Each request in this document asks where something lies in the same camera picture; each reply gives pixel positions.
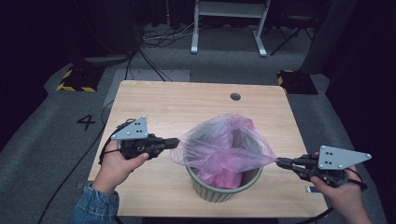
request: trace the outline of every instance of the white metal stand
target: white metal stand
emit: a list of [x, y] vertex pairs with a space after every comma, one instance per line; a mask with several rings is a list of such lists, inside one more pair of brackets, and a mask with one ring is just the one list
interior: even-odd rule
[[262, 43], [261, 34], [270, 3], [271, 0], [266, 0], [265, 4], [206, 2], [195, 0], [194, 32], [192, 35], [191, 53], [198, 52], [199, 16], [224, 16], [261, 18], [259, 29], [257, 31], [253, 31], [253, 36], [256, 40], [260, 55], [262, 57], [267, 56], [267, 52], [265, 51], [264, 45]]

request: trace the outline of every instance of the table top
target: table top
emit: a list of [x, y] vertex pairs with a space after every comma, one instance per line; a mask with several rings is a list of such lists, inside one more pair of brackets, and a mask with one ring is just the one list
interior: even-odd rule
[[[232, 93], [241, 99], [234, 101]], [[252, 119], [278, 157], [306, 153], [286, 94], [278, 86], [122, 81], [89, 180], [99, 172], [99, 155], [107, 138], [127, 119], [147, 116], [149, 133], [172, 138], [225, 113]], [[322, 195], [306, 193], [305, 186], [312, 184], [272, 163], [249, 189], [224, 203], [209, 203], [192, 188], [186, 168], [174, 163], [165, 150], [136, 169], [116, 191], [119, 216], [313, 217], [327, 206]]]

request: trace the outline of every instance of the plastic bag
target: plastic bag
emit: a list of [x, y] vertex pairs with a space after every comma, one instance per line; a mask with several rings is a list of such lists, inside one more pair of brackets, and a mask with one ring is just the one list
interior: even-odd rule
[[207, 185], [239, 187], [242, 172], [276, 161], [276, 155], [251, 119], [224, 114], [203, 122], [179, 139], [171, 159], [189, 166]]

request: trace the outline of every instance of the person's left hand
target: person's left hand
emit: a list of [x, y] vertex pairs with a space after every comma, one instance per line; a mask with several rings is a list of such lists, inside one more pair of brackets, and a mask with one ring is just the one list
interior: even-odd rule
[[[111, 141], [108, 143], [106, 151], [117, 148], [118, 141]], [[143, 153], [134, 159], [125, 160], [119, 151], [105, 154], [102, 167], [92, 183], [92, 188], [103, 193], [113, 194], [116, 186], [124, 182], [129, 174], [141, 166], [148, 157], [149, 154]]]

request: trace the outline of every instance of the denim sleeve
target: denim sleeve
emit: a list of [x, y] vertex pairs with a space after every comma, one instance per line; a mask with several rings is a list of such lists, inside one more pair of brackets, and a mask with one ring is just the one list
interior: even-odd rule
[[117, 192], [114, 195], [105, 194], [92, 189], [88, 185], [78, 204], [75, 207], [74, 215], [69, 223], [71, 224], [103, 224], [113, 223], [119, 211], [120, 197]]

